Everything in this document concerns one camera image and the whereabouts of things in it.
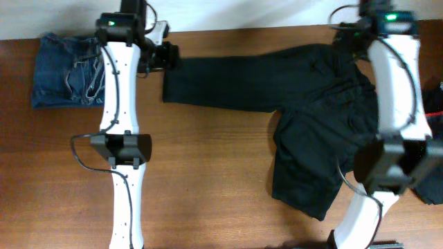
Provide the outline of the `black shorts garment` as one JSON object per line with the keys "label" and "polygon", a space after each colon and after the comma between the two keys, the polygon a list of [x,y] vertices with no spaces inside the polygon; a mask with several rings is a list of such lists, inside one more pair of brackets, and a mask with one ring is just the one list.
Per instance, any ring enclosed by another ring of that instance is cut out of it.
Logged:
{"label": "black shorts garment", "polygon": [[163,101],[278,112],[271,195],[319,221],[378,125],[374,86],[349,53],[327,44],[184,59],[165,74]]}

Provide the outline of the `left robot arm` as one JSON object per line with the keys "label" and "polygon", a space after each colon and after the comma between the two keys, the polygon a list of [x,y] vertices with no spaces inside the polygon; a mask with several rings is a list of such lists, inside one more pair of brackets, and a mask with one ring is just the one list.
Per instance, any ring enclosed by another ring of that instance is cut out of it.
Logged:
{"label": "left robot arm", "polygon": [[105,12],[96,22],[104,62],[105,103],[91,146],[107,161],[114,187],[114,221],[110,248],[143,248],[141,192],[152,138],[141,134],[136,113],[138,75],[179,67],[179,48],[167,41],[169,23],[148,28],[151,5],[123,0],[118,12]]}

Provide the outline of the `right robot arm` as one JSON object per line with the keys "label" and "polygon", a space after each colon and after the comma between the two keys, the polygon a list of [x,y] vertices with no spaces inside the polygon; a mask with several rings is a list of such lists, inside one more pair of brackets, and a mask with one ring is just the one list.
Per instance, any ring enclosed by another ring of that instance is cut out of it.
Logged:
{"label": "right robot arm", "polygon": [[327,248],[403,248],[377,243],[386,212],[442,161],[442,142],[433,139],[424,110],[419,76],[420,40],[411,11],[391,1],[360,1],[359,20],[331,24],[349,34],[350,49],[372,64],[377,83],[378,129],[354,157],[357,185],[341,223],[330,232]]}

